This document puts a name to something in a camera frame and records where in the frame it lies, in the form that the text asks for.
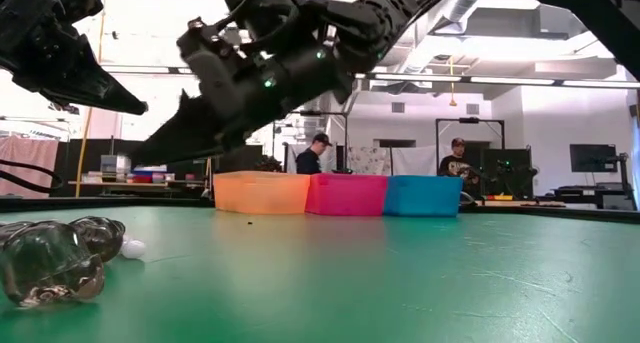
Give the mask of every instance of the orange bin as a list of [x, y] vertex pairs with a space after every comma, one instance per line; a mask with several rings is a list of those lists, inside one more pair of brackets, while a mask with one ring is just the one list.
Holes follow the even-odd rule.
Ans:
[[213, 176], [216, 208], [246, 214], [304, 214], [310, 176], [233, 172]]

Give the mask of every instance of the black shirt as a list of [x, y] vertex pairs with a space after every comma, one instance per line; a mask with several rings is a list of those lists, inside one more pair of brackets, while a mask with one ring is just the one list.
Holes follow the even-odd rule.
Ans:
[[310, 148], [298, 154], [296, 157], [296, 165], [298, 174], [316, 174], [322, 172], [320, 170], [320, 157]]
[[464, 158], [446, 156], [440, 162], [438, 175], [467, 178], [469, 175], [469, 163]]

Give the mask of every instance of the pink curtain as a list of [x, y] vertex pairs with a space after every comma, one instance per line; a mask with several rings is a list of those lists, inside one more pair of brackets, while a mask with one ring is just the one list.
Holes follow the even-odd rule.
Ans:
[[[0, 159], [28, 163], [53, 170], [58, 151], [58, 141], [36, 140], [18, 137], [0, 138]], [[49, 187], [51, 177], [24, 168], [0, 165], [0, 170], [11, 173], [31, 183]], [[32, 192], [5, 179], [0, 179], [0, 195], [15, 194], [24, 198], [47, 198], [46, 193]]]

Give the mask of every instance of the blue bin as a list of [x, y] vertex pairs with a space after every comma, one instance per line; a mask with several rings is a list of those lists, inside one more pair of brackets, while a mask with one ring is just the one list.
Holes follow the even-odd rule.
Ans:
[[462, 178], [429, 176], [389, 177], [384, 214], [405, 217], [455, 217]]

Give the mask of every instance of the man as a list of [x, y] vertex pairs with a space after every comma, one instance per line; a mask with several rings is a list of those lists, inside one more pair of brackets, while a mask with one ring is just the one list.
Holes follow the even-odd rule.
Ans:
[[296, 157], [296, 165], [298, 174], [316, 174], [321, 173], [320, 156], [327, 150], [327, 147], [333, 147], [329, 142], [329, 136], [324, 133], [318, 133], [313, 137], [311, 146]]
[[446, 156], [440, 162], [438, 175], [461, 177], [465, 181], [465, 186], [476, 185], [480, 178], [473, 174], [470, 170], [471, 166], [464, 159], [465, 142], [462, 138], [455, 138], [451, 141], [451, 150], [453, 153]]

